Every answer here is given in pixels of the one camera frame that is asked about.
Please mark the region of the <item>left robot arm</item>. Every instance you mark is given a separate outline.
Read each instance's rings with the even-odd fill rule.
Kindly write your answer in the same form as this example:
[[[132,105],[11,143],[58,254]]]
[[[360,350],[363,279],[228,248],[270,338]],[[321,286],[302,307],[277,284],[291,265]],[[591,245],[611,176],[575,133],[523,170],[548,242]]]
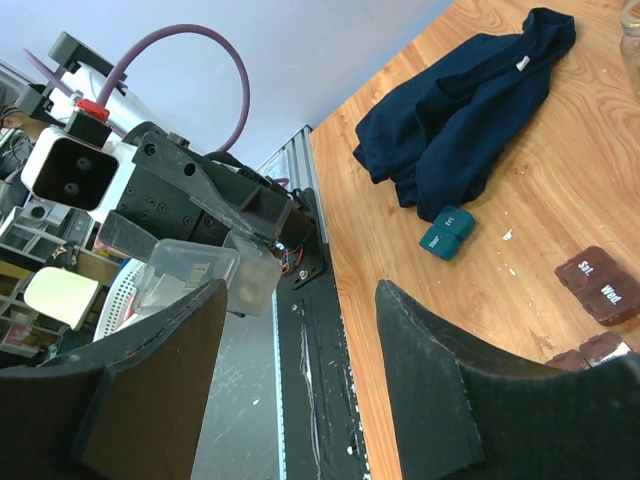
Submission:
[[[129,92],[132,61],[183,33],[223,42],[209,28],[178,24],[147,35],[113,64],[60,35],[50,52],[58,69],[17,102],[46,122],[22,183],[40,199],[87,213],[104,246],[140,261],[164,239],[220,246],[233,234],[270,252],[300,246],[312,223],[284,187],[237,161],[227,146],[204,155],[192,150]]]

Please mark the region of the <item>clear glass pill jar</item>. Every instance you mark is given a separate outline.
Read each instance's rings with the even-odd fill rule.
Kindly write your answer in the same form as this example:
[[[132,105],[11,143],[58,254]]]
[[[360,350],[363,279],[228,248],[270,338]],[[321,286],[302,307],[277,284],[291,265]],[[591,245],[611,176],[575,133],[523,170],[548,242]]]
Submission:
[[[620,12],[620,52],[636,99],[639,99],[639,23],[639,0],[627,1]]]

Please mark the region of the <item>grey pill box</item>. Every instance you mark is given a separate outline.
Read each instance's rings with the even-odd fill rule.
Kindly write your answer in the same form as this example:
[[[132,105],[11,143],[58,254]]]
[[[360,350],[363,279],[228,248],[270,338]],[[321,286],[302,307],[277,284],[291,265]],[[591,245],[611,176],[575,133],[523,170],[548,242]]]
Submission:
[[[227,285],[227,310],[259,316],[271,303],[281,277],[272,253],[230,233],[221,247],[182,240],[159,241],[135,280],[134,313],[154,314],[212,280]]]

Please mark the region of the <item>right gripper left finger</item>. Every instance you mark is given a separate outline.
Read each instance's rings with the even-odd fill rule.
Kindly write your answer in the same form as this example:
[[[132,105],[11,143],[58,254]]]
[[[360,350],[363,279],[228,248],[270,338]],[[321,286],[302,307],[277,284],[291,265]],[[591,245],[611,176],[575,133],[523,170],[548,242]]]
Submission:
[[[188,479],[226,317],[210,281],[37,367],[1,371],[4,479]]]

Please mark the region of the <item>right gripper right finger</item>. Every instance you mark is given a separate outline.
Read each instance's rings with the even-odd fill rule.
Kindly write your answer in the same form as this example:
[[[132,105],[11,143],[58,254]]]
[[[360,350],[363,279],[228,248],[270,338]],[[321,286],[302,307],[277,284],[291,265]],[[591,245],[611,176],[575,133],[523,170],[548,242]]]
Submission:
[[[639,357],[582,371],[495,347],[389,280],[375,293],[406,479],[635,479]]]

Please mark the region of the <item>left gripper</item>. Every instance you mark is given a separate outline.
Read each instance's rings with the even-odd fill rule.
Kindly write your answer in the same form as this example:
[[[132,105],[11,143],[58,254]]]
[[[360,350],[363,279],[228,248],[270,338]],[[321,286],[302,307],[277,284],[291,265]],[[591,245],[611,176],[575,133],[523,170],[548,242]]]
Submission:
[[[98,232],[103,246],[147,262],[160,240],[221,245],[230,228],[265,244],[295,242],[286,193],[231,154],[201,156],[158,130],[134,146],[134,172]]]

